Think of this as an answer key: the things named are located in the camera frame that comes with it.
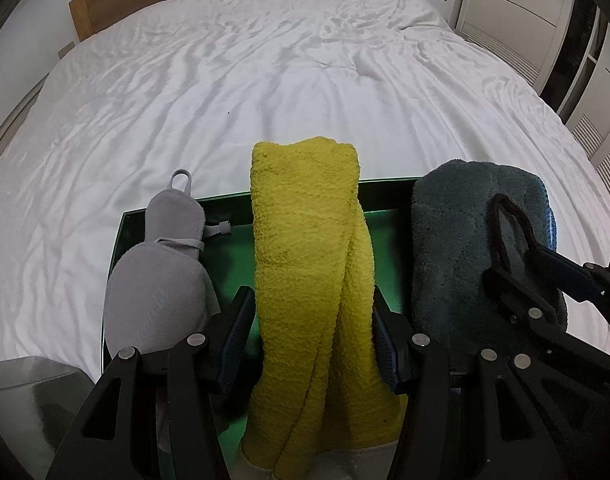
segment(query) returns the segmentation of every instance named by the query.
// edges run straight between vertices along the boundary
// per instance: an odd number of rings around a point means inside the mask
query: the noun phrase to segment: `folded yellow towel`
[[[265,357],[243,453],[278,480],[324,449],[398,438],[405,399],[371,341],[374,263],[354,147],[316,137],[252,153],[256,306]]]

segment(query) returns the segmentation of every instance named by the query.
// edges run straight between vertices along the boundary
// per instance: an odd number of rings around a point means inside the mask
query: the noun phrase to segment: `towel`
[[[263,374],[242,452],[277,480],[317,452],[395,441],[405,399],[381,380],[371,341],[374,263],[353,146],[323,137],[252,153],[256,306]]]
[[[508,358],[534,349],[483,291],[481,273],[492,266],[489,204],[497,193],[525,211],[539,243],[556,250],[556,223],[538,176],[490,162],[446,162],[414,186],[412,321],[415,330],[449,349],[493,348]],[[502,213],[501,226],[512,275],[551,304],[565,328],[562,294],[525,266],[527,244],[518,223]]]

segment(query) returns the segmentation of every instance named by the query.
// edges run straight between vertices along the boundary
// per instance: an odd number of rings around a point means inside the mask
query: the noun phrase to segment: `white bed sheet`
[[[248,190],[257,141],[317,135],[354,144],[364,179],[452,158],[531,171],[559,252],[610,260],[610,195],[583,149],[424,0],[172,0],[68,54],[0,158],[0,360],[40,355],[97,379],[122,213],[176,168],[195,197]],[[610,353],[594,307],[568,306],[570,332]]]

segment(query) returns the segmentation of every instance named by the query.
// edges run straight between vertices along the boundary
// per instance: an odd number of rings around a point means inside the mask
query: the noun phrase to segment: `dark green towel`
[[[449,349],[476,353],[493,348],[512,356],[529,352],[530,342],[501,317],[481,280],[481,273],[492,266],[488,205],[497,193],[525,211],[539,243],[556,248],[554,216],[539,177],[490,162],[447,162],[414,187],[412,321],[417,332]],[[512,275],[551,304],[566,327],[560,292],[525,268],[527,245],[518,223],[504,211],[501,223]]]

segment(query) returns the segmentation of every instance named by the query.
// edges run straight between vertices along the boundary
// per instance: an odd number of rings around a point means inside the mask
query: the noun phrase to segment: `silver pin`
[[[187,344],[190,346],[200,346],[205,343],[206,337],[203,334],[192,334],[187,338]]]
[[[429,345],[430,338],[425,334],[415,334],[412,336],[412,343],[417,346],[427,346]]]
[[[525,368],[529,368],[532,364],[532,359],[527,354],[518,354],[514,357],[514,366],[521,370],[525,370]]]
[[[496,352],[493,351],[492,348],[483,348],[480,351],[480,356],[483,357],[485,361],[496,361],[496,358],[498,357],[498,355],[496,355]]]
[[[136,350],[133,346],[126,346],[118,352],[118,357],[120,357],[121,359],[131,359],[132,357],[134,357],[135,353]]]
[[[533,306],[530,310],[528,310],[527,314],[532,319],[541,319],[541,317],[543,316],[543,312],[541,312],[541,309],[540,308],[536,308],[535,306]]]

